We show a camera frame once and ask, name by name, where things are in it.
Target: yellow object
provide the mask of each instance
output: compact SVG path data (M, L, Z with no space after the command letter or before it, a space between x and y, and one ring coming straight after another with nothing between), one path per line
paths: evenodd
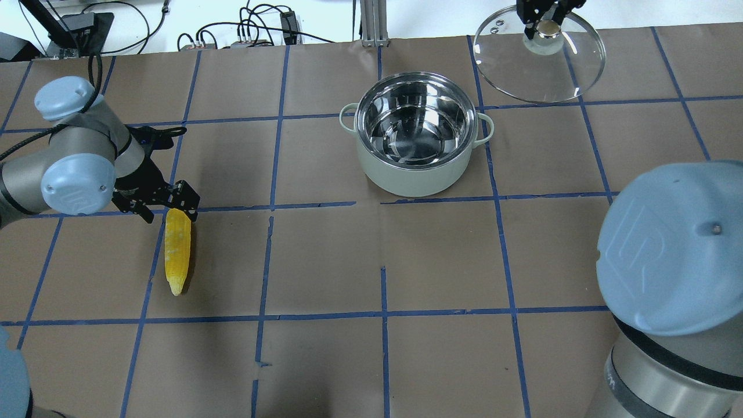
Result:
M191 259L191 219L178 209L165 217L165 278L173 295L181 294Z

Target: glass lid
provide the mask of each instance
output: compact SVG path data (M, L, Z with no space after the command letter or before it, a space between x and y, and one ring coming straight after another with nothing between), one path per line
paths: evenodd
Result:
M475 62L496 89L530 103L555 103L585 93L601 77L606 50L599 34L569 13L561 25L543 19L529 39L516 6L485 19L475 35Z

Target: pot handle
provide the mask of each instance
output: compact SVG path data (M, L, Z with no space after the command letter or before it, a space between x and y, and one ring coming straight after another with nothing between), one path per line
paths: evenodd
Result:
M341 127L353 135L356 135L356 130L347 127L345 123L343 123L343 114L346 113L348 110L358 109L358 107L359 107L359 103L349 103L345 105L343 109L340 110L340 113L338 114L338 121L340 122Z
M485 138L478 139L477 141L472 142L473 149L488 142L493 137L493 133L496 131L496 124L495 122L493 122L493 119L491 119L490 116L486 115L485 113L478 113L477 118L482 119L485 121L485 123L487 123L487 131L489 132L489 135Z

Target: cooking pot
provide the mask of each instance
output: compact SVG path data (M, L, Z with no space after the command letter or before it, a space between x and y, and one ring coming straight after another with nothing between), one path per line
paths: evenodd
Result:
M343 115L356 109L354 128ZM438 193L454 184L472 150L493 137L495 124L478 113L454 82L439 74L406 72L380 80L359 103L345 105L340 125L356 139L364 173L379 187L405 197ZM489 135L477 139L478 119Z

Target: white floor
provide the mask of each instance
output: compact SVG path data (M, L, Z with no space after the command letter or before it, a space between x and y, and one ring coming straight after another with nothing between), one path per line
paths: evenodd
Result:
M56 0L53 4L59 8L60 14L72 14L92 1ZM252 5L261 1L264 0L253 0ZM157 25L161 0L133 0L131 3L144 12L151 28ZM350 41L352 34L358 33L358 10L355 29L351 25L352 0L281 0L276 4L292 7L304 32L335 42ZM487 16L512 4L515 0L388 0L389 36L413 38L474 34ZM171 11L166 15L162 29L150 39L144 52L175 51L179 34L187 32L193 36L197 29L211 22L236 22L241 6L244 6L243 0L171 0ZM106 4L92 10L113 11L115 14L106 50L121 48L145 36L141 16L130 7ZM588 0L577 12L598 29L743 22L743 0ZM46 46L46 31L28 12L26 14ZM280 27L278 13L266 13L263 17L268 26ZM210 30L217 36L220 48L237 41L234 26L222 25ZM17 0L0 0L0 31L38 45L23 19ZM274 38L281 39L280 33L275 33ZM305 43L314 42L318 41L305 38ZM137 50L133 48L128 52L133 54Z

